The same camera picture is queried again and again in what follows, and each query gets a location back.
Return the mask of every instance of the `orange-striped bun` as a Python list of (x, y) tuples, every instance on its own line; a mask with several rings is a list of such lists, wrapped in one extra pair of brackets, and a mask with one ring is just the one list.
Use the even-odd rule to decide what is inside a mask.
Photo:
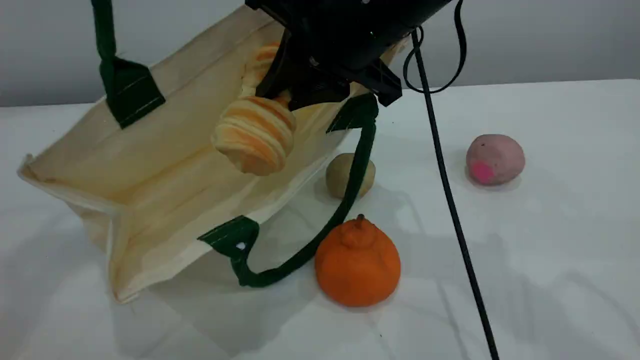
[(249, 96), (222, 113), (212, 142), (240, 171), (266, 176), (284, 168), (295, 129), (296, 119), (283, 104)]
[(262, 79), (269, 71), (273, 59), (278, 52), (279, 42), (273, 42), (271, 44), (262, 46), (256, 53), (249, 59), (244, 68), (244, 76), (242, 78), (242, 92), (240, 97), (254, 96), (255, 88), (260, 85)]

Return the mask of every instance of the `black wire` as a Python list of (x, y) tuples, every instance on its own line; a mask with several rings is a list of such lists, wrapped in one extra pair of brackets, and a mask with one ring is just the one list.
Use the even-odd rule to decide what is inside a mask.
[[(453, 23), (456, 26), (456, 33), (458, 34), (458, 45), (460, 46), (460, 60), (458, 61), (458, 69), (456, 70), (456, 73), (453, 75), (451, 80), (449, 80), (449, 82), (445, 86), (437, 90), (430, 91), (431, 94), (437, 94), (438, 92), (441, 92), (442, 90), (448, 88), (451, 84), (453, 84), (453, 82), (458, 78), (458, 75), (460, 75), (462, 68), (465, 66), (465, 60), (467, 59), (467, 36), (465, 35), (465, 28), (462, 27), (462, 16), (461, 16), (462, 1), (463, 0), (458, 1), (458, 4), (456, 4), (456, 8), (453, 11)], [(420, 30), (420, 39), (418, 40), (418, 46), (420, 46), (422, 45), (422, 41), (424, 40), (424, 29), (422, 28), (422, 26), (420, 26), (418, 27), (418, 30)], [(409, 54), (406, 56), (406, 59), (404, 59), (404, 65), (403, 65), (404, 82), (406, 83), (406, 87), (408, 87), (409, 89), (419, 93), (423, 93), (424, 92), (423, 90), (413, 86), (408, 79), (409, 61), (411, 61), (411, 58), (413, 58), (414, 55), (415, 55), (415, 48), (413, 48), (409, 52)]]
[[(424, 31), (422, 30), (422, 28), (419, 27), (419, 29), (421, 30), (421, 33), (424, 35)], [(418, 39), (418, 31), (414, 30), (411, 33), (411, 38), (413, 40), (413, 50), (407, 56), (407, 60), (405, 61), (405, 64), (408, 63), (408, 59), (410, 59), (411, 56), (415, 55), (415, 59), (418, 65), (418, 71), (420, 73), (420, 80), (422, 82), (422, 88), (425, 90), (429, 90), (429, 83), (427, 81), (426, 71), (424, 70), (424, 62), (422, 61), (422, 54), (420, 52), (420, 40)], [(406, 71), (404, 72), (404, 80), (405, 81), (407, 80)], [(486, 314), (486, 308), (484, 306), (484, 301), (482, 299), (480, 287), (478, 286), (476, 273), (474, 272), (474, 267), (473, 267), (473, 264), (471, 263), (471, 257), (469, 255), (469, 249), (467, 248), (467, 241), (465, 240), (465, 235), (462, 231), (462, 225), (460, 224), (460, 218), (458, 216), (458, 210), (456, 209), (456, 203), (454, 202), (453, 194), (451, 193), (451, 186), (449, 185), (447, 169), (444, 164), (444, 157), (442, 156), (442, 146), (440, 145), (440, 135), (438, 135), (438, 126), (436, 125), (436, 115), (435, 115), (435, 112), (433, 111), (433, 103), (431, 102), (431, 93), (429, 91), (420, 91), (420, 92), (424, 94), (424, 100), (427, 104), (427, 113), (429, 115), (429, 125), (431, 126), (431, 135), (433, 137), (433, 146), (435, 148), (436, 159), (438, 162), (438, 169), (440, 171), (440, 179), (442, 180), (442, 187), (444, 188), (444, 193), (447, 198), (447, 205), (449, 206), (449, 212), (451, 213), (451, 220), (453, 221), (453, 227), (456, 230), (456, 237), (458, 238), (458, 244), (460, 245), (460, 252), (462, 253), (462, 259), (465, 263), (465, 268), (467, 269), (469, 283), (471, 284), (471, 290), (474, 294), (474, 300), (476, 301), (476, 307), (480, 315), (480, 321), (482, 323), (484, 336), (486, 338), (486, 342), (489, 347), (489, 353), (491, 354), (492, 360), (499, 360), (500, 357), (498, 355), (498, 349), (495, 345), (495, 340), (493, 338), (493, 332), (491, 330), (491, 324), (489, 323), (489, 317)]]

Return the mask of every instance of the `pink potato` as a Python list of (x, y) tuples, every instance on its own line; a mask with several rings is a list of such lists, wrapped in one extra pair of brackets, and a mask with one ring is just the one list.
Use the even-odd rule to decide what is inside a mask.
[(467, 151), (469, 176), (482, 185), (507, 183), (520, 175), (524, 164), (520, 144), (506, 135), (480, 135)]

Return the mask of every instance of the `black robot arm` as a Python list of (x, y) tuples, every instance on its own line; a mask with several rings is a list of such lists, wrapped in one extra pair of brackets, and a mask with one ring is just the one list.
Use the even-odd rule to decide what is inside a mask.
[(289, 109), (337, 102), (355, 81), (388, 106), (402, 96), (400, 79), (380, 56), (451, 0), (246, 0), (285, 32), (256, 95), (289, 90)]

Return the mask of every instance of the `green bag handle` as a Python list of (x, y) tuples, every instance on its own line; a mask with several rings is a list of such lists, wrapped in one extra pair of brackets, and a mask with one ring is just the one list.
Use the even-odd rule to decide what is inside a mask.
[(164, 97), (146, 66), (116, 56), (111, 0), (91, 0), (91, 5), (107, 105), (124, 129), (164, 104)]
[(375, 118), (378, 102), (372, 94), (350, 99), (329, 127), (330, 131), (362, 128), (349, 171), (349, 181), (342, 202), (318, 235), (282, 265), (260, 273), (247, 265), (249, 253), (260, 232), (260, 225), (247, 217), (237, 217), (216, 227), (198, 239), (227, 256), (241, 286), (262, 288), (282, 280), (303, 266), (316, 254), (316, 250), (329, 232), (342, 224), (355, 202), (367, 171), (373, 140), (376, 133)]

